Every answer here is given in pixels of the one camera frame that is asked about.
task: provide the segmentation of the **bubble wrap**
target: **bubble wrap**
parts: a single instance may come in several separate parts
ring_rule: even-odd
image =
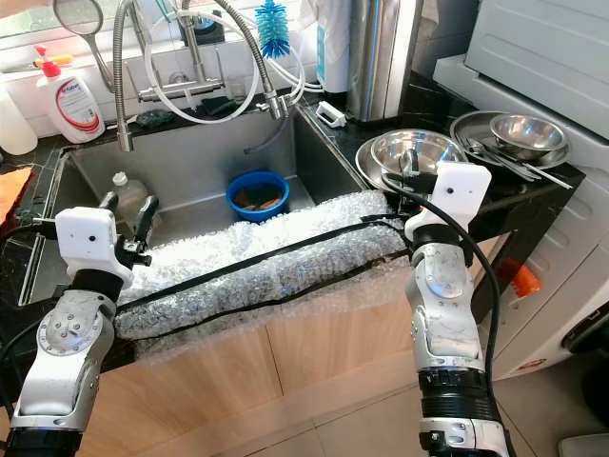
[[[408,258],[400,257],[277,306],[238,312],[171,335],[137,341],[136,358],[163,362],[191,348],[213,345],[220,339],[252,331],[271,317],[291,319],[395,303],[404,297],[404,283],[410,272]]]
[[[273,218],[261,225],[230,228],[152,249],[153,264],[139,268],[125,303],[217,268],[361,222],[389,211],[379,191],[364,191]],[[402,238],[387,227],[367,227],[331,240],[271,257],[200,286],[119,312],[117,336],[149,338],[201,322],[227,309],[291,296],[333,279],[370,260],[404,249]]]

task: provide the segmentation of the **white cable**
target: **white cable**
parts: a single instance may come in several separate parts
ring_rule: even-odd
[[[294,48],[292,48],[291,46],[289,48],[292,50],[292,52],[296,53]],[[300,71],[300,80],[299,80],[300,90],[298,92],[298,95],[296,95],[296,97],[294,97],[294,98],[290,97],[290,99],[291,99],[290,105],[296,105],[298,103],[298,101],[303,97],[303,94],[305,93],[305,67],[303,66],[303,62],[301,61],[301,59],[298,58],[298,56],[296,56],[296,63],[298,64],[298,70]]]
[[[222,19],[219,16],[215,16],[213,14],[202,12],[202,11],[190,11],[190,10],[182,10],[182,11],[180,11],[179,15],[203,16],[207,19],[211,19],[215,22],[220,23],[225,27],[228,27],[229,29],[231,29],[231,30],[235,31],[237,34],[239,34],[241,37],[244,37],[243,33],[237,28],[237,26],[233,26],[232,24],[230,24],[229,22],[227,22],[226,20]],[[176,17],[176,14],[174,12],[169,15],[170,19],[175,19],[175,17]],[[164,22],[166,22],[165,17],[161,17],[158,21],[156,21],[152,25],[152,28],[150,29],[150,35],[154,32],[154,30],[157,27],[159,27]],[[258,79],[259,79],[258,67],[256,67],[256,61],[254,60],[254,57],[252,55],[252,66],[254,68],[254,74],[253,74],[253,78],[252,78],[252,82],[251,82],[251,88],[249,89],[249,94],[247,95],[244,102],[236,110],[234,110],[231,114],[229,114],[228,116],[225,116],[221,119],[213,119],[213,120],[199,119],[197,117],[193,117],[189,114],[186,114],[181,109],[176,107],[167,98],[167,96],[161,89],[159,82],[156,79],[156,75],[154,74],[154,70],[152,69],[152,45],[150,43],[146,43],[146,47],[144,49],[144,66],[146,68],[146,75],[152,86],[152,89],[154,90],[154,93],[156,93],[156,95],[165,104],[165,106],[168,107],[169,109],[171,109],[171,111],[173,111],[174,113],[176,113],[178,116],[182,117],[183,119],[186,119],[187,121],[190,121],[190,122],[195,122],[197,124],[222,124],[223,122],[234,119],[235,117],[239,116],[242,112],[244,112],[246,110],[246,108],[249,106],[249,103],[252,101],[252,99],[254,98],[254,95],[256,94],[256,89],[258,88]]]
[[[274,60],[268,59],[268,63],[275,71],[277,71],[277,74],[279,74],[279,76],[281,76],[284,79],[284,81],[286,81],[288,84],[293,85],[293,84],[300,83],[300,80],[296,79],[296,77],[292,73],[287,71],[284,67],[282,67],[280,64],[278,64]],[[296,56],[296,63],[302,64],[302,61],[300,60],[300,58],[298,56]],[[306,90],[307,92],[323,92],[324,91],[324,89],[322,88],[322,85],[310,84],[307,82],[304,83],[304,90]]]

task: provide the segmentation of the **blue bowl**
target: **blue bowl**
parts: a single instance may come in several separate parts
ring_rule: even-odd
[[[272,184],[281,190],[282,199],[274,207],[252,211],[250,209],[243,209],[232,201],[239,190],[252,186],[260,186],[262,184]],[[288,197],[289,184],[279,174],[273,173],[272,171],[250,171],[246,174],[242,174],[238,178],[233,179],[226,189],[226,200],[230,207],[241,217],[251,222],[262,222],[279,214],[284,208]]]

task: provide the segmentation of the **stainless steel bowl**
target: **stainless steel bowl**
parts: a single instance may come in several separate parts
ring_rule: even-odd
[[[400,175],[436,173],[438,162],[468,162],[447,136],[429,130],[394,130],[379,136],[371,146],[372,158],[383,169]]]
[[[355,154],[355,165],[365,180],[374,188],[382,189],[385,192],[396,193],[383,182],[383,169],[376,163],[370,153],[372,143],[376,138],[371,138],[360,146]]]
[[[519,161],[539,159],[567,146],[562,130],[544,119],[522,114],[500,114],[490,121],[501,152]]]

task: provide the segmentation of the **tiled floor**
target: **tiled floor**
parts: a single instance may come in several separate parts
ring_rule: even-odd
[[[571,359],[547,370],[496,383],[501,414],[519,457],[557,457],[560,439],[607,431],[580,396],[580,376],[594,360]],[[420,393],[406,388],[299,427],[266,448],[231,457],[426,456],[419,447]]]

